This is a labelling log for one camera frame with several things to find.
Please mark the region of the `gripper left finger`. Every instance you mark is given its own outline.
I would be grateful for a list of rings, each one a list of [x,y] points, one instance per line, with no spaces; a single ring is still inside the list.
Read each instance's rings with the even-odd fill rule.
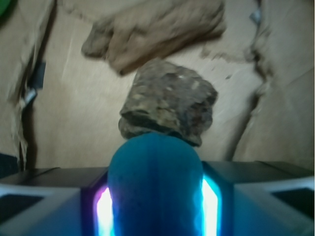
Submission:
[[[0,180],[2,236],[112,236],[106,167],[33,169]]]

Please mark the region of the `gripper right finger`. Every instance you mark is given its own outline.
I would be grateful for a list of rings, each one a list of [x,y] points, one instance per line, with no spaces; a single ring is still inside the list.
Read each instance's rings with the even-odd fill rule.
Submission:
[[[286,162],[203,162],[203,234],[312,236],[315,174]]]

